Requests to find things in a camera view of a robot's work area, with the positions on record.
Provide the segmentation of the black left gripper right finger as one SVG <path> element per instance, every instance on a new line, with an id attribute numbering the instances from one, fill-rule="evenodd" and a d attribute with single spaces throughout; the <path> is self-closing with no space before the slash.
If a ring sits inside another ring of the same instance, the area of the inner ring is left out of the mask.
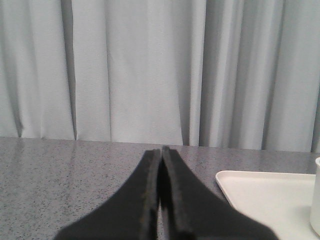
<path id="1" fill-rule="evenodd" d="M 249 218 L 211 192 L 178 151 L 165 146 L 159 174 L 164 227 L 171 240 L 275 240 L 267 226 Z"/>

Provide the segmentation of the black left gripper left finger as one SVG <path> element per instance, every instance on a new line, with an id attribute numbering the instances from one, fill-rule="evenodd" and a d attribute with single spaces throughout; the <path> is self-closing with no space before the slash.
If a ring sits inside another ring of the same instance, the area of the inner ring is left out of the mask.
<path id="1" fill-rule="evenodd" d="M 161 152 L 144 152 L 122 187 L 100 207 L 63 228 L 57 240 L 155 240 Z"/>

